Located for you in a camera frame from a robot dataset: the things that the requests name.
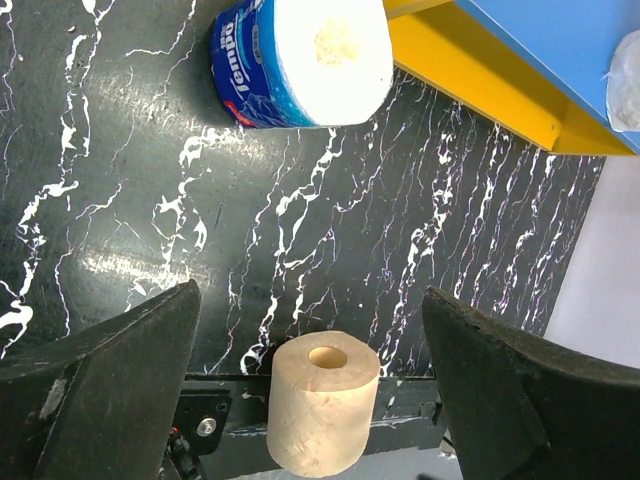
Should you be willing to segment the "blue white paper roll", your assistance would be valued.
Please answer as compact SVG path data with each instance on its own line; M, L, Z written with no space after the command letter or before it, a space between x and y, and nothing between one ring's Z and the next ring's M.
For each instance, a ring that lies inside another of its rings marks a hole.
M218 98L245 127L362 124L393 83L380 1L239 1L215 17L209 49Z

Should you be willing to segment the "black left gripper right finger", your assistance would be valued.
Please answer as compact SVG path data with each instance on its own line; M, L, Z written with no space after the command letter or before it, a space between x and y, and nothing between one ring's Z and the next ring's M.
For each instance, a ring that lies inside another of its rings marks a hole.
M466 479L636 479L639 371L431 287L424 332Z

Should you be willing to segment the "brown paper roll front edge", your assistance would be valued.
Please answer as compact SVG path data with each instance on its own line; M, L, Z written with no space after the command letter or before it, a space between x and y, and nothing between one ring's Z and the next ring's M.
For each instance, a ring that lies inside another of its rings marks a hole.
M272 360L266 438L274 462L306 478L354 465L369 439L379 373L376 352L341 331L281 345Z

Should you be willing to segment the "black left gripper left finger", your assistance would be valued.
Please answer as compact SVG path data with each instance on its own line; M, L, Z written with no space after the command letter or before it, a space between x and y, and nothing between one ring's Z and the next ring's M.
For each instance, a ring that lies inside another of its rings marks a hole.
M2 359L2 478L157 478L200 310L190 280Z

